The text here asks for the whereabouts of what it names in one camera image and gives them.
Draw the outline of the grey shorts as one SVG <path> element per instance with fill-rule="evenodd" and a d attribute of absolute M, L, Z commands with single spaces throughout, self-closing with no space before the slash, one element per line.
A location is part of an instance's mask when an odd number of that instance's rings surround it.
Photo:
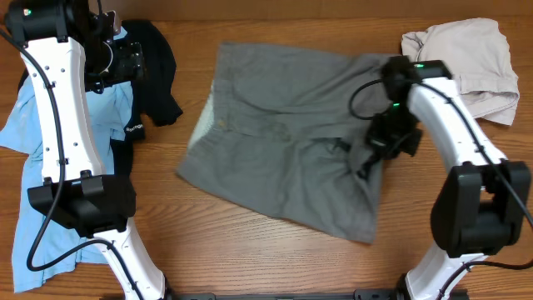
<path fill-rule="evenodd" d="M 221 44 L 207 104 L 177 174 L 271 218 L 372 243 L 382 165 L 369 116 L 387 55 L 346 56 L 260 43 Z"/>

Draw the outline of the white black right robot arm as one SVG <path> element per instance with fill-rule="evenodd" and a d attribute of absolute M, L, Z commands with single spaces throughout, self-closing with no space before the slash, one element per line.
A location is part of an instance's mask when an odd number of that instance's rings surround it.
<path fill-rule="evenodd" d="M 399 153 L 414 155 L 421 139 L 418 123 L 431 135 L 447 178 L 431 210 L 434 242 L 419 264 L 393 289 L 360 289 L 355 299 L 467 299 L 457 283 L 474 266 L 489 266 L 490 256 L 515 244 L 523 222 L 531 171 L 511 162 L 471 116 L 440 60 L 412 62 L 391 57 L 377 80 L 391 105 L 369 118 L 365 141 L 373 150 L 358 175 Z"/>

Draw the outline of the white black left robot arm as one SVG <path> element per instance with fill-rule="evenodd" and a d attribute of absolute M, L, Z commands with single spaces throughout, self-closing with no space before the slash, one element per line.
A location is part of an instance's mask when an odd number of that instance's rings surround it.
<path fill-rule="evenodd" d="M 120 38 L 115 12 L 85 1 L 13 1 L 2 36 L 22 56 L 42 132 L 42 182 L 27 194 L 47 223 L 72 229 L 106 258 L 127 299 L 169 299 L 134 222 L 127 176 L 107 173 L 92 133 L 87 92 L 145 75 L 141 46 Z"/>

